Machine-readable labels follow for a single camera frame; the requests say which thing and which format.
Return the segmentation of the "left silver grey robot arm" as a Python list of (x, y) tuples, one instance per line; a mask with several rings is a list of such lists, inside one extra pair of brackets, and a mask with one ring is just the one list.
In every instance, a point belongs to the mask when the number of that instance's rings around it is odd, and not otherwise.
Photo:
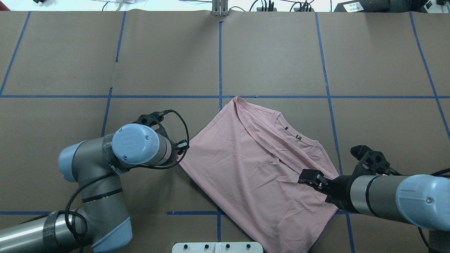
[(120, 175), (133, 168), (173, 168), (189, 140), (185, 120), (169, 109), (65, 148), (58, 167), (78, 189), (64, 209), (2, 229), (1, 252), (70, 253), (90, 246), (95, 253), (111, 253), (125, 247), (133, 232)]

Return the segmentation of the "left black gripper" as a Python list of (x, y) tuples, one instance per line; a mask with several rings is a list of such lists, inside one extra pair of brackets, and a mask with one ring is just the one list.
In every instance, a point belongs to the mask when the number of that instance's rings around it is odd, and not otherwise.
[[(174, 113), (183, 123), (183, 126), (185, 128), (186, 133), (186, 139), (181, 140), (179, 142), (173, 142), (168, 134), (165, 128), (162, 125), (162, 121), (164, 120), (164, 116)], [(149, 164), (142, 164), (138, 165), (140, 168), (173, 168), (174, 166), (178, 165), (183, 158), (186, 155), (187, 150), (189, 149), (189, 131), (187, 128), (187, 124), (183, 117), (177, 112), (177, 111), (161, 111), (161, 112), (153, 112), (151, 114), (142, 114), (138, 119), (136, 120), (137, 124), (140, 125), (146, 125), (147, 127), (151, 128), (154, 125), (157, 125), (158, 128), (154, 131), (161, 135), (162, 137), (166, 138), (166, 140), (170, 143), (171, 146), (171, 154), (169, 158), (163, 158), (161, 165), (149, 165)]]

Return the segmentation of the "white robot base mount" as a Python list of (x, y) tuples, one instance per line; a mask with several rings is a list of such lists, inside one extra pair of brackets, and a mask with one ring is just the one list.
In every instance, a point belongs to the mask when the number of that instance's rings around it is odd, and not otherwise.
[(172, 253), (264, 253), (258, 242), (196, 242), (176, 243)]

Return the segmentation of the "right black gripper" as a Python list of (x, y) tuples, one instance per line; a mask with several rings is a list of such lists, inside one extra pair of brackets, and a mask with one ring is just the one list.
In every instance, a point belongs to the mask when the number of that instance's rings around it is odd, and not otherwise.
[(320, 170), (304, 169), (299, 175), (298, 183), (310, 186), (318, 192), (325, 192), (326, 203), (332, 203), (344, 211), (357, 211), (356, 200), (351, 198), (351, 189), (355, 180), (362, 179), (363, 176), (373, 179), (381, 175), (401, 175), (391, 168), (390, 163), (380, 151), (374, 151), (366, 145), (357, 145), (351, 148), (350, 153), (358, 160), (351, 175), (342, 175), (328, 180)]

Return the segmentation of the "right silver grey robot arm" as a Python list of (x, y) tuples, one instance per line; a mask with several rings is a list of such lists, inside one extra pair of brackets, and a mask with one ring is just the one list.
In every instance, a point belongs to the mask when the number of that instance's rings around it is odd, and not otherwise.
[(448, 232), (449, 179), (437, 175), (402, 175), (380, 151), (366, 145), (351, 148), (358, 160), (351, 175), (328, 179), (316, 169), (304, 169), (298, 183), (325, 194), (326, 203), (342, 211)]

